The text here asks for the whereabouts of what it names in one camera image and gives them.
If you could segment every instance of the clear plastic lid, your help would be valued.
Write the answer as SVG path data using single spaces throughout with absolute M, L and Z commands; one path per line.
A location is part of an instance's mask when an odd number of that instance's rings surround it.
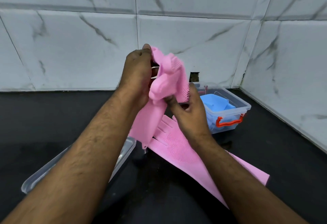
M 132 137 L 127 137 L 123 148 L 120 152 L 120 155 L 118 157 L 116 166 L 112 172 L 111 178 L 117 173 L 119 168 L 122 166 L 122 164 L 125 162 L 127 157 L 130 155 L 130 153 L 133 151 L 133 149 L 136 146 L 136 140 Z M 41 169 L 39 169 L 37 172 L 35 172 L 32 176 L 30 176 L 22 185 L 22 192 L 27 194 L 32 189 L 34 189 L 35 185 L 37 185 L 38 182 L 40 182 L 45 175 L 51 170 L 52 167 L 56 165 L 56 163 L 63 157 L 63 155 L 70 149 L 71 146 L 63 150 L 61 153 L 59 153 L 57 156 L 55 156 L 52 160 L 50 160 L 47 164 L 45 164 Z

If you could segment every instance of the forearm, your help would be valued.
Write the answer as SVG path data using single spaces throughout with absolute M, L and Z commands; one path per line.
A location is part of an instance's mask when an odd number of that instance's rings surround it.
M 130 96 L 116 91 L 3 223 L 90 223 L 136 114 Z
M 239 223 L 306 223 L 212 138 L 194 147 Z

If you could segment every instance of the transparent plastic container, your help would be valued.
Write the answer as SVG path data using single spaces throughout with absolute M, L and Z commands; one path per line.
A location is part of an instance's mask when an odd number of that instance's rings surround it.
M 245 113 L 251 109 L 250 104 L 225 88 L 214 85 L 209 86 L 201 82 L 194 83 L 194 85 L 197 87 L 200 96 L 215 94 L 228 99 L 229 103 L 236 107 L 234 109 L 214 112 L 204 105 L 208 125 L 212 134 L 235 129 L 243 121 Z
M 133 151 L 133 149 L 136 146 L 136 140 L 132 137 L 127 137 L 123 148 L 120 152 L 120 155 L 118 157 L 117 163 L 115 165 L 115 168 L 112 172 L 110 180 L 113 178 L 113 176 L 117 173 L 119 168 L 123 165 L 127 157 L 130 155 L 130 153 Z M 30 176 L 22 185 L 22 192 L 27 194 L 32 189 L 34 189 L 35 185 L 40 182 L 45 175 L 51 170 L 52 167 L 56 165 L 56 163 L 63 157 L 63 155 L 70 149 L 71 146 L 63 150 L 61 153 L 59 153 L 57 156 L 55 156 L 52 160 L 50 160 L 47 164 L 45 164 L 41 169 L 39 169 L 37 172 L 35 172 L 32 176 Z

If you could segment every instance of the black countertop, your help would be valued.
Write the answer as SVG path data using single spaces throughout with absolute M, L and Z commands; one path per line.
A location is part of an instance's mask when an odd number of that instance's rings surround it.
M 270 174 L 267 188 L 310 223 L 327 222 L 327 155 L 238 90 L 243 123 L 214 138 Z M 0 93 L 0 220 L 22 183 L 72 144 L 112 92 Z M 93 223 L 236 223 L 190 176 L 140 144 L 108 184 Z

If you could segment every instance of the hole in wall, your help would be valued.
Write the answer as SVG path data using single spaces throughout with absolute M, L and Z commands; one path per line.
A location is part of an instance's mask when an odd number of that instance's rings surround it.
M 190 73 L 190 83 L 199 82 L 199 72 Z

